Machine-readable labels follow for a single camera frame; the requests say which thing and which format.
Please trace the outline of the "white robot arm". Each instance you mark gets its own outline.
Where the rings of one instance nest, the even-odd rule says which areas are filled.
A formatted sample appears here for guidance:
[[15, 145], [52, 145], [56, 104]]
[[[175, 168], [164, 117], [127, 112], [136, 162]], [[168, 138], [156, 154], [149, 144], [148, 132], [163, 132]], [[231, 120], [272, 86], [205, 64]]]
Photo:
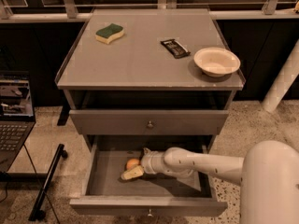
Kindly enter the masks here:
[[299, 152], [279, 141], [262, 141], [243, 158], [146, 148], [141, 160], [126, 164], [121, 178], [187, 177], [194, 171], [240, 187], [239, 224], [299, 224]]

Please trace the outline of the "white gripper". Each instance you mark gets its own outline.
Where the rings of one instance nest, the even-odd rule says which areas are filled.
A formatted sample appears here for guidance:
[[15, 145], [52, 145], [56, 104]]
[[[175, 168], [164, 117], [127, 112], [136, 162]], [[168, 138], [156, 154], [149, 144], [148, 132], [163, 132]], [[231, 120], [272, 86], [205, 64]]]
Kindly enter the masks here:
[[122, 180], [131, 180], [144, 174], [157, 175], [164, 174], [167, 166], [164, 162], [164, 153], [160, 151], [151, 151], [149, 148], [143, 148], [143, 157], [141, 165], [136, 165], [121, 174]]

